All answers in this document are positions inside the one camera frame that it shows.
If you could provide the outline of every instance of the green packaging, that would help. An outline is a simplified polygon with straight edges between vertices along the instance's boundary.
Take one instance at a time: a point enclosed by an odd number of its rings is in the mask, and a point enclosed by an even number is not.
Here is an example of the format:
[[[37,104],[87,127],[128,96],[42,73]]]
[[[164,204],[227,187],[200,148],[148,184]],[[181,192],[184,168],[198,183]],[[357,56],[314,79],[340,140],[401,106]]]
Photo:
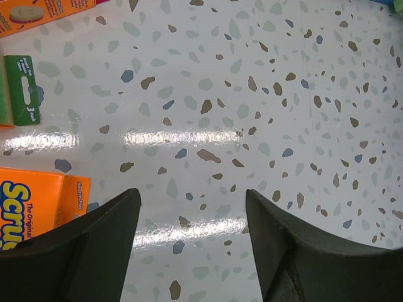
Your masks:
[[[32,59],[28,55],[4,57],[9,95],[15,126],[40,124],[37,84],[33,73]]]

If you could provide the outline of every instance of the orange box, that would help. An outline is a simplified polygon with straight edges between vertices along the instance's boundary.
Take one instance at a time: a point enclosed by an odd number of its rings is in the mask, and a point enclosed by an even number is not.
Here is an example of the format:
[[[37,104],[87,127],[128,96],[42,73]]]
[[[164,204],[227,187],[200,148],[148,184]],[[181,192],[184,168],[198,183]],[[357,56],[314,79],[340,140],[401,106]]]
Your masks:
[[[0,168],[0,250],[84,215],[90,185],[88,177]]]
[[[93,8],[96,0],[0,0],[0,37]]]

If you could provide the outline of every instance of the cardboard box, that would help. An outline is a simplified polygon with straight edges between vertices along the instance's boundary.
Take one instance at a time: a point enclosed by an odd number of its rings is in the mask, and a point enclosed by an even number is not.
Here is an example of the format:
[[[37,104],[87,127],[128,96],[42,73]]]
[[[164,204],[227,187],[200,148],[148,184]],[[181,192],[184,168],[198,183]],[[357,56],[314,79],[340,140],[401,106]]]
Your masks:
[[[0,168],[0,250],[86,214],[91,180]]]
[[[95,5],[96,0],[0,0],[0,38]]]

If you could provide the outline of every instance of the floor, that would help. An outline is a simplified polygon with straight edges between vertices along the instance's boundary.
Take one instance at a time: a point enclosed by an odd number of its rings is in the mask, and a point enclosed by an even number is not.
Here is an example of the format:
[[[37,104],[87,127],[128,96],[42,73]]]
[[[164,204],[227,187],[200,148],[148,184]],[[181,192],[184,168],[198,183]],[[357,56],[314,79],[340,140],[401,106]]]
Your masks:
[[[3,38],[42,125],[0,165],[92,178],[143,207],[122,301],[259,302],[244,195],[403,245],[403,20],[367,0],[111,0]]]

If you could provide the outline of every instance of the black plastic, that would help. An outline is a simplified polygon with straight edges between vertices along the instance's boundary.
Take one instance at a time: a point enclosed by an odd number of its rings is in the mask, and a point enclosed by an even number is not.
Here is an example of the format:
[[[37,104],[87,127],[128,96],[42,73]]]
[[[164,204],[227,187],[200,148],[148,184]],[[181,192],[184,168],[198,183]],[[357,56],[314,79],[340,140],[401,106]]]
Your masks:
[[[327,233],[252,190],[246,213],[264,302],[402,301],[403,249]]]
[[[141,198],[129,189],[98,209],[0,251],[0,301],[119,302]]]

